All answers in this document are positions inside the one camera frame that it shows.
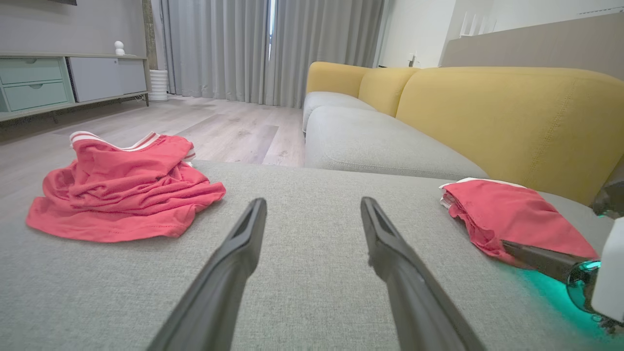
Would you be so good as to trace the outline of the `grey pleated curtain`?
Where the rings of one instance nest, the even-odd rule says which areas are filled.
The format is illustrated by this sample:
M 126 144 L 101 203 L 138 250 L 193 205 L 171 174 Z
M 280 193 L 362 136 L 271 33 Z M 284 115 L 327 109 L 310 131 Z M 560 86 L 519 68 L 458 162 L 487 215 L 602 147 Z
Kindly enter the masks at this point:
M 313 62 L 372 67 L 385 0 L 158 0 L 169 91 L 300 108 Z

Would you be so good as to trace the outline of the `white router with antennas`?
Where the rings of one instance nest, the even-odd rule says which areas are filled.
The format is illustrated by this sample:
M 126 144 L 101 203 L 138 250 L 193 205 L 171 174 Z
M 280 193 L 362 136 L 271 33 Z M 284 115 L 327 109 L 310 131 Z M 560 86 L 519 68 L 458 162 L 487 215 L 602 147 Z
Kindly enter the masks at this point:
M 459 33 L 459 38 L 474 37 L 492 33 L 497 20 L 485 14 L 466 12 Z

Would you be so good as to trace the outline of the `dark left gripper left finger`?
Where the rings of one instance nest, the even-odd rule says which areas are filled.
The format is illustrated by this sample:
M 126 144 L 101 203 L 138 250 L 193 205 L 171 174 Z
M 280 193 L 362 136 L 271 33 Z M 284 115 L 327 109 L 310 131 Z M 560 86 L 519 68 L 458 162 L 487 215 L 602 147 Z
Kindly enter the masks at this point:
M 255 198 L 212 253 L 147 351 L 230 351 L 248 278 L 258 266 L 267 202 Z

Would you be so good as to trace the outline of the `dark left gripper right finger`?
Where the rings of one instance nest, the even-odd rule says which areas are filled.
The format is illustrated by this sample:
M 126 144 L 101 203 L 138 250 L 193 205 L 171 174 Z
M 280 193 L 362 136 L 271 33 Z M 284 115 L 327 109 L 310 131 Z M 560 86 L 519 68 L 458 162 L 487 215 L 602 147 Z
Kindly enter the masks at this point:
M 486 351 L 374 198 L 361 199 L 361 217 L 369 265 L 387 286 L 401 351 Z

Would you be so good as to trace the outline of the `red garment striped trim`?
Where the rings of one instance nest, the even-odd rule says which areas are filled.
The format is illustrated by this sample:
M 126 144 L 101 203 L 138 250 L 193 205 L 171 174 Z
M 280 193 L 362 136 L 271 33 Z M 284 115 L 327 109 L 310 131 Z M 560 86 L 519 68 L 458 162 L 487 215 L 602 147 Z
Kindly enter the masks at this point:
M 463 178 L 440 187 L 441 205 L 461 219 L 470 241 L 489 257 L 517 268 L 527 265 L 506 253 L 504 240 L 579 257 L 598 254 L 583 235 L 533 189 L 498 180 Z

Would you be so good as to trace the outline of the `mint and white media cabinet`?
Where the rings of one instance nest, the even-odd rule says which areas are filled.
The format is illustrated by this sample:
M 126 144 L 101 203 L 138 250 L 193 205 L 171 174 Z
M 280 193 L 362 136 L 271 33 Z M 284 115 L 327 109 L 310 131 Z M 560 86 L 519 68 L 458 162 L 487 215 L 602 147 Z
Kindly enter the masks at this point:
M 144 57 L 0 53 L 0 122 L 150 92 Z

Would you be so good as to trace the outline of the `red garment with white lining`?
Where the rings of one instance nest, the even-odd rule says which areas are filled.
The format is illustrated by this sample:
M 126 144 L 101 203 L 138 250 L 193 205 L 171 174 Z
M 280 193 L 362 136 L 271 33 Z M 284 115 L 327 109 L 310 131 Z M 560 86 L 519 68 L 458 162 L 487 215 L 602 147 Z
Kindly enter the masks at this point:
M 76 158 L 45 176 L 25 223 L 56 237 L 117 243 L 180 237 L 227 193 L 192 166 L 184 137 L 149 133 L 118 147 L 87 131 L 70 135 Z

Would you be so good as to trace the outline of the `white ribbed plant pot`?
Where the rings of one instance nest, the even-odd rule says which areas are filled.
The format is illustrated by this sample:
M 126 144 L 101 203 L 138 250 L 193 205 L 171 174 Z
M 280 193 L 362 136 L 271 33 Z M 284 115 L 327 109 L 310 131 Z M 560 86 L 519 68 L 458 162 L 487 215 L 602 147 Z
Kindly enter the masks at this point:
M 156 102 L 169 100 L 169 73 L 167 70 L 149 70 L 151 90 L 149 99 Z

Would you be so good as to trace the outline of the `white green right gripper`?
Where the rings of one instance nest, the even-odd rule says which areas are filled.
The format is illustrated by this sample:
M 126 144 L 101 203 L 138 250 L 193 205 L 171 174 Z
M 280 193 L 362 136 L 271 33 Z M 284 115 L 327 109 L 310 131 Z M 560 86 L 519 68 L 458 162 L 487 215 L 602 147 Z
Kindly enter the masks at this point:
M 624 217 L 613 223 L 601 260 L 502 240 L 506 253 L 566 285 L 572 303 L 606 322 L 624 324 Z

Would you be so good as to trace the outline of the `grey sofa with yellow backrest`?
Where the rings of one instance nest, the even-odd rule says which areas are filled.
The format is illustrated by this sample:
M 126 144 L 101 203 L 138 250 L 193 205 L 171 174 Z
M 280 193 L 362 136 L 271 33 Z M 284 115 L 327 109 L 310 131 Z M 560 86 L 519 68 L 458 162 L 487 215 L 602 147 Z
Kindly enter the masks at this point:
M 453 178 L 539 191 L 600 252 L 611 222 L 590 201 L 624 156 L 624 81 L 584 70 L 439 67 L 412 75 L 406 99 L 365 133 L 362 113 L 318 113 L 343 138 L 306 166 L 199 162 L 227 188 L 181 238 L 95 244 L 29 229 L 44 175 L 69 164 L 69 140 L 0 145 L 0 351 L 145 350 L 252 198 L 268 217 L 236 322 L 235 350 L 398 349 L 386 286 L 368 265 L 360 217 L 376 198 L 489 351 L 624 351 L 539 273 L 487 258 L 439 204 Z

